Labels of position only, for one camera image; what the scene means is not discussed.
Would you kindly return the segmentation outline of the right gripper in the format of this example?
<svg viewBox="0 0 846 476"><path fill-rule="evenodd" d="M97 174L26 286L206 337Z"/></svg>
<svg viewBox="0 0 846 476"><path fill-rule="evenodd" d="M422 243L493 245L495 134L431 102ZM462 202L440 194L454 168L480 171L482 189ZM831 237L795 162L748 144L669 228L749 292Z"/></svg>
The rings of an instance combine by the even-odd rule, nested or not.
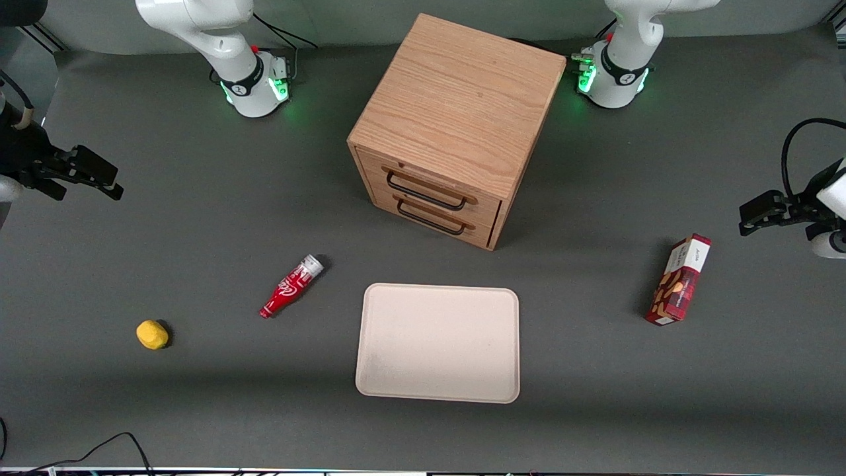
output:
<svg viewBox="0 0 846 476"><path fill-rule="evenodd" d="M2 175L30 182L30 189L55 201L63 201L67 192L65 186L54 181L65 172L65 166L58 159L60 154L39 124L19 130L9 122L2 123ZM122 198L124 188L117 183L118 167L91 149L76 145L66 153L65 162L66 181L96 188L114 201Z"/></svg>

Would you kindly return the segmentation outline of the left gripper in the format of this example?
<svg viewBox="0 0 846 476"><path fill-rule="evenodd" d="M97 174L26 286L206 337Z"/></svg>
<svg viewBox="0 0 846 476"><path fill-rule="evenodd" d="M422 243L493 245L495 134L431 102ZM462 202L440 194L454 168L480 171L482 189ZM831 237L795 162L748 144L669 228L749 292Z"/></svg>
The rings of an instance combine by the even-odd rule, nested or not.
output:
<svg viewBox="0 0 846 476"><path fill-rule="evenodd" d="M799 219L808 223L843 225L845 219L844 159L812 177L806 190L792 200L787 213L782 192L764 192L738 208L738 232L749 236L756 230L796 225Z"/></svg>

